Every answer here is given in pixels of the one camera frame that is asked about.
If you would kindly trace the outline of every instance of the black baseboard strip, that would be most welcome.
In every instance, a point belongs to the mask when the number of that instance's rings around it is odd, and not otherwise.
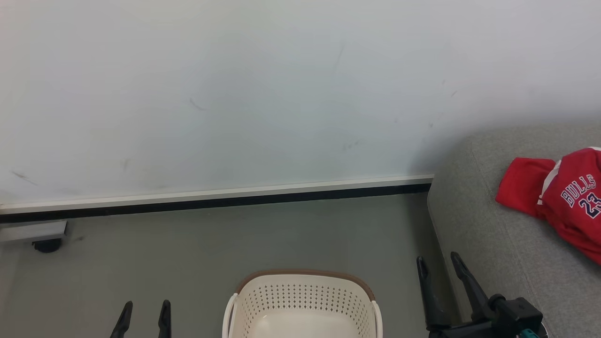
[[[67,218],[142,214],[146,212],[160,212],[173,210],[204,209],[208,207],[241,206],[252,204],[285,203],[310,200],[335,200],[339,198],[369,197],[397,194],[414,194],[426,192],[430,184],[414,184],[399,186],[383,186],[378,188],[360,188],[333,191],[299,192],[295,194],[233,197],[216,200],[183,201],[155,204],[140,204],[131,206],[97,207],[89,209],[56,210],[29,212],[22,214],[0,215],[0,223],[21,223],[50,220],[64,220]]]

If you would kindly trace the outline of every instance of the basket rim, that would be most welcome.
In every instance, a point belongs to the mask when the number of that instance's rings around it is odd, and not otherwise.
[[[270,270],[262,270],[262,271],[253,272],[252,274],[249,274],[242,280],[242,282],[238,285],[238,288],[236,289],[236,293],[240,294],[242,289],[251,280],[258,278],[258,277],[262,277],[262,276],[268,276],[268,275],[313,275],[313,276],[323,276],[323,277],[345,279],[345,280],[352,281],[355,284],[359,285],[361,287],[361,289],[363,289],[363,291],[365,291],[365,293],[369,297],[370,301],[376,300],[376,296],[371,291],[369,285],[367,285],[366,282],[364,282],[361,278],[359,278],[357,276],[345,274],[342,272],[313,270],[313,269],[270,269]]]

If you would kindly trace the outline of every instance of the black caster wheel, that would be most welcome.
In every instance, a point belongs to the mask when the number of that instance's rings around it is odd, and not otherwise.
[[[34,246],[34,249],[41,253],[53,253],[58,250],[63,244],[62,238],[55,239],[46,239],[44,241],[33,242],[31,245]]]

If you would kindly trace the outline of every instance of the basket bottom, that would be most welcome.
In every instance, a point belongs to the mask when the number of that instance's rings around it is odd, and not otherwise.
[[[355,323],[338,313],[286,310],[265,314],[249,338],[357,338]]]

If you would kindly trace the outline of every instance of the bulls jersey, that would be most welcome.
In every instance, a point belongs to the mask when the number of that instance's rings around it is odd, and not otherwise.
[[[550,159],[516,158],[496,201],[546,220],[567,242],[601,264],[601,148]]]

